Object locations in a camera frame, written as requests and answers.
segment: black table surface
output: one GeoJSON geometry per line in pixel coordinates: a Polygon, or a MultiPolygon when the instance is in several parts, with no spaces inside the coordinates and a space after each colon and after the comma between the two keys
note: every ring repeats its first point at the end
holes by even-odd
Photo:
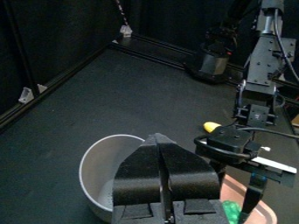
{"type": "MultiPolygon", "coordinates": [[[[0,223],[102,223],[80,189],[80,160],[103,137],[159,132],[195,150],[207,121],[231,123],[235,88],[209,85],[185,71],[106,50],[0,136],[0,223]]],[[[273,128],[293,133],[283,111],[273,128]]],[[[259,134],[265,158],[299,167],[297,141],[259,134]]],[[[249,174],[229,168],[243,184],[249,174]]],[[[265,202],[279,223],[299,218],[299,182],[269,181],[265,202]]]]}

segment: pink object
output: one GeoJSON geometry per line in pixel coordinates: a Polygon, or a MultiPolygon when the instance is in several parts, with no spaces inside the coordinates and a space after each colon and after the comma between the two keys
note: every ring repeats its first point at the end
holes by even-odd
{"type": "MultiPolygon", "coordinates": [[[[235,201],[242,207],[246,191],[247,188],[231,176],[227,175],[222,186],[221,200],[235,201]]],[[[277,224],[277,214],[263,201],[259,201],[246,224],[277,224]]]]}

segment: black wall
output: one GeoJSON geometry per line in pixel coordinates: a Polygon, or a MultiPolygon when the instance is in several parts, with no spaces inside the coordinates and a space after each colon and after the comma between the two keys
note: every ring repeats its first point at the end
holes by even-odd
{"type": "MultiPolygon", "coordinates": [[[[111,0],[11,0],[36,83],[47,85],[103,48],[118,35],[122,19],[111,0]]],[[[6,18],[2,5],[2,17],[6,18]]],[[[24,70],[8,24],[0,22],[0,114],[26,86],[24,70]]]]}
{"type": "MultiPolygon", "coordinates": [[[[198,50],[205,41],[205,32],[223,19],[233,0],[126,0],[130,24],[134,31],[161,39],[178,46],[198,50]]],[[[253,0],[249,9],[258,6],[253,0]]],[[[298,0],[285,0],[283,37],[299,39],[299,3],[298,0]]],[[[231,62],[245,65],[251,52],[251,22],[255,11],[242,20],[239,27],[239,49],[231,57],[231,62]]]]}

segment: black floor mat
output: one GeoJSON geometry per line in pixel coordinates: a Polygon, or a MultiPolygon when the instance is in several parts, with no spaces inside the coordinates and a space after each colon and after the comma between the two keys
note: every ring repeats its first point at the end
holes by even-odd
{"type": "MultiPolygon", "coordinates": [[[[80,189],[80,159],[103,137],[157,132],[194,151],[207,121],[231,123],[235,89],[107,50],[0,136],[0,222],[101,223],[80,189]]],[[[277,130],[290,133],[283,115],[277,130]]],[[[297,142],[265,134],[265,157],[298,167],[297,142]]],[[[245,172],[229,173],[246,183],[245,172]]],[[[265,201],[279,223],[299,218],[299,183],[270,183],[265,201]]]]}

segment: green object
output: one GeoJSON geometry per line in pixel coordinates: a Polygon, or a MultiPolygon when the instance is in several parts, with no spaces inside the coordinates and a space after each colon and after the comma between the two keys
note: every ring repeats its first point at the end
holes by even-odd
{"type": "Polygon", "coordinates": [[[226,200],[222,203],[226,215],[229,216],[229,223],[239,223],[241,206],[239,203],[231,200],[226,200]]]}

